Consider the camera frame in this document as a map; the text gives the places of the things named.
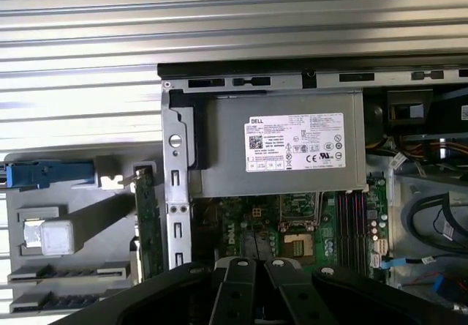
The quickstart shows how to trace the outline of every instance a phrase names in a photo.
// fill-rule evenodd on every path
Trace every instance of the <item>green circuit board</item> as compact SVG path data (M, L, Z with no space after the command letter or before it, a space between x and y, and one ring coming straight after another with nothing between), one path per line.
M292 258L307 272L338 264L372 277L376 254L381 262L388 252L388 207L385 180L368 183L368 193L200 198L195 206L219 229L219 257Z
M142 277L147 280L164 271L161 222L151 167L139 170L135 180L135 205L140 234Z
M336 263L334 193L212 198L195 203L209 209L213 205L222 230L220 256L294 258L308 271Z
M366 218L369 238L369 276L374 277L382 258L389 252L389 226L386 181L382 177L370 176L367 179L369 192L366 202Z

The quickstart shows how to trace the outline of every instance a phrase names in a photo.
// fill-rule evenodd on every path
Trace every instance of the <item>power supply label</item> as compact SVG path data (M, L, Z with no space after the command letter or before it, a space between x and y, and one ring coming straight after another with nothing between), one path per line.
M252 116L244 135L250 173L346 166L343 113Z

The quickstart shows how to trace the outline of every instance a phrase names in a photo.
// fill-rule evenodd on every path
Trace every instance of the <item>corrugated metal surface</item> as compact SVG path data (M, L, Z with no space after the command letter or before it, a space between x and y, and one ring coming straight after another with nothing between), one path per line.
M157 63L453 51L467 18L468 0L0 0L0 149L160 140Z

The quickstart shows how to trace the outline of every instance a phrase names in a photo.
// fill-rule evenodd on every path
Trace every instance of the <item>blue connector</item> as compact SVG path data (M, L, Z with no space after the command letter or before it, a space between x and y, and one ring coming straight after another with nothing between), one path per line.
M83 180L94 184L92 161L36 160L5 164L7 188L49 188L54 182Z
M391 261L383 261L380 264L380 268L386 270L395 266L403 266L403 265L407 265L406 258L398 258L398 259L392 259Z

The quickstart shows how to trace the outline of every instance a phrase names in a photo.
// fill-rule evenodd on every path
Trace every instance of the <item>motherboard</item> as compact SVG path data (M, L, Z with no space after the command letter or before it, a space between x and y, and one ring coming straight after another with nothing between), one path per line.
M338 264L373 277L388 254L388 212L385 179L368 184L366 193L201 198L194 207L204 229L219 229L217 258L293 258L307 272Z

